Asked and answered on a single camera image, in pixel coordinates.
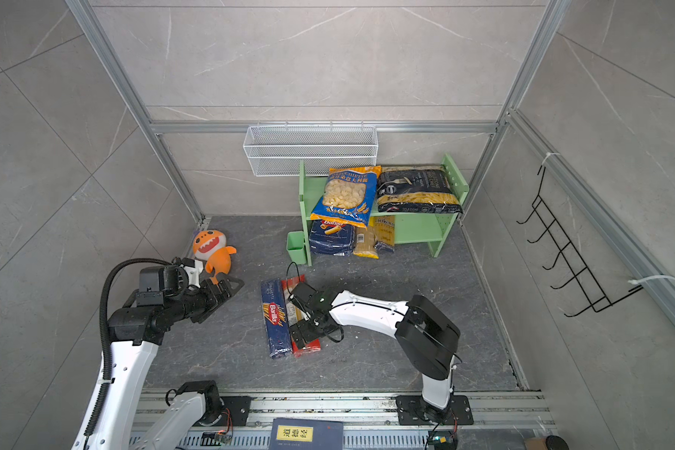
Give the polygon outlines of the red pasta packet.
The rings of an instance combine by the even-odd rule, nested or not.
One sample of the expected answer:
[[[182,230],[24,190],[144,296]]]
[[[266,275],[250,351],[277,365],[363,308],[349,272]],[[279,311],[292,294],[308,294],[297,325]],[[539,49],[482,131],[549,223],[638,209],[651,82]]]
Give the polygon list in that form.
[[[296,307],[296,305],[293,304],[291,295],[293,288],[296,287],[298,283],[305,281],[306,277],[304,275],[292,277],[291,279],[283,279],[283,281],[281,281],[281,286],[283,288],[283,296],[286,304],[288,324],[290,324],[290,326],[293,326],[294,324],[297,324],[299,321],[304,319],[303,311],[301,309],[298,309],[298,307]],[[291,339],[291,343],[292,343],[292,354],[296,358],[300,358],[304,354],[318,353],[320,352],[320,350],[322,350],[321,343],[318,339],[315,339],[314,341],[307,343],[306,346],[303,348],[299,348],[296,345],[296,341],[294,339]]]

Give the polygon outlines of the blue Barilla spaghetti box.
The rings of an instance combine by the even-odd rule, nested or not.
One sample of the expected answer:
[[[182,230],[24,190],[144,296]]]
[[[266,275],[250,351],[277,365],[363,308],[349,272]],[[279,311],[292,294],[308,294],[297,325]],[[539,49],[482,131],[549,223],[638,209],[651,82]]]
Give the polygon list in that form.
[[[292,352],[292,337],[279,279],[261,283],[261,300],[269,356],[272,359],[288,356]]]

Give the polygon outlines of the blue Barilla rigatoni box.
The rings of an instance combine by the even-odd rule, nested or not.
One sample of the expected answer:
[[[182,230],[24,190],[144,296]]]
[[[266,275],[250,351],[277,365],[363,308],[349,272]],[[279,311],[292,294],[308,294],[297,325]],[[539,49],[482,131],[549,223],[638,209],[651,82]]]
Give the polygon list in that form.
[[[356,227],[314,220],[309,231],[309,249],[314,254],[349,256],[356,243]]]

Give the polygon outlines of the yellow spaghetti bag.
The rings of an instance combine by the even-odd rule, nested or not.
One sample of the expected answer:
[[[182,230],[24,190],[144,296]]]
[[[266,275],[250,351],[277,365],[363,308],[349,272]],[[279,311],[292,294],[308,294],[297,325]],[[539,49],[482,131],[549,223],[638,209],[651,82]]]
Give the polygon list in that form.
[[[375,218],[369,220],[366,228],[357,228],[355,232],[355,245],[353,255],[362,258],[378,259],[379,254],[376,249],[377,232],[375,227]]]

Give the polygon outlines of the blue orecchiette pasta bag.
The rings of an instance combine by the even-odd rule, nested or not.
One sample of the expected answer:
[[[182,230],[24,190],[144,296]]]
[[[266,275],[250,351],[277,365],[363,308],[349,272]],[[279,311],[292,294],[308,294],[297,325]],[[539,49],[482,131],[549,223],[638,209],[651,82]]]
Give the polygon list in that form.
[[[330,169],[309,219],[367,228],[381,173],[381,166]]]

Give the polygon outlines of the dark penne pasta bag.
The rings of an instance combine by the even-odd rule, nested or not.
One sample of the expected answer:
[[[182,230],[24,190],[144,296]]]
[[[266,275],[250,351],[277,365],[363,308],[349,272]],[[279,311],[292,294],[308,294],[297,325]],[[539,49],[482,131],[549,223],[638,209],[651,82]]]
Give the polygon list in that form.
[[[384,166],[378,178],[379,212],[448,214],[462,211],[448,173],[440,165]]]

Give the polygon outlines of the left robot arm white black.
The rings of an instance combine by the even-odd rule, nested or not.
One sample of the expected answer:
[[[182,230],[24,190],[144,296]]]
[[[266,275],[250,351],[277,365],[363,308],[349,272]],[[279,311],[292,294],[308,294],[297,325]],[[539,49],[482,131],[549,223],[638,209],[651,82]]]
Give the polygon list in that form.
[[[140,264],[139,286],[123,307],[108,311],[116,276]],[[219,273],[201,277],[200,261],[132,258],[120,262],[105,279],[99,300],[101,366],[73,444],[75,449],[129,449],[133,421],[148,371],[164,336],[185,320],[205,322],[234,297],[244,281]],[[212,380],[185,382],[166,396],[167,410],[135,445],[138,449],[177,449],[193,426],[224,425],[232,436],[236,416]]]

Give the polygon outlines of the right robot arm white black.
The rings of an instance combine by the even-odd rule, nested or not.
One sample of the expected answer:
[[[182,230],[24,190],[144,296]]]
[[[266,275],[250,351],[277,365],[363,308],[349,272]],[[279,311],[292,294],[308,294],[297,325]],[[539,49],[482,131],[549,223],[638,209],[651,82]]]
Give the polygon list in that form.
[[[301,280],[290,284],[288,292],[289,301],[303,315],[290,326],[296,348],[304,349],[321,338],[337,343],[332,334],[342,334],[346,326],[393,338],[422,377],[421,399],[412,408],[416,417],[438,424],[452,416],[453,371],[462,363],[461,332],[425,296],[380,300],[348,290],[317,290]]]

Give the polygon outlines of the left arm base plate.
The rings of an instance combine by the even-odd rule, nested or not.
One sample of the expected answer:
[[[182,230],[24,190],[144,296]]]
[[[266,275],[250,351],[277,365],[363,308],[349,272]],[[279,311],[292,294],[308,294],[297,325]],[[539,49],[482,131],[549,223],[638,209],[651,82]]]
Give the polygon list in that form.
[[[206,401],[205,412],[193,424],[194,427],[226,428],[229,424],[236,427],[245,427],[247,425],[252,397],[233,396],[221,397],[220,400],[215,400],[205,395],[200,395],[200,399]]]

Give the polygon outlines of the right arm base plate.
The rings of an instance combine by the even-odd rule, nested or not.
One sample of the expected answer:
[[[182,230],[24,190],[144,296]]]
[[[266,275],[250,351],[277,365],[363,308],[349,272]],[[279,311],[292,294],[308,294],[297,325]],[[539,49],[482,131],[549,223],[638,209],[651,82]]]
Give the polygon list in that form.
[[[430,405],[421,396],[397,396],[395,401],[401,426],[474,425],[472,407],[466,396],[453,395],[444,409]]]

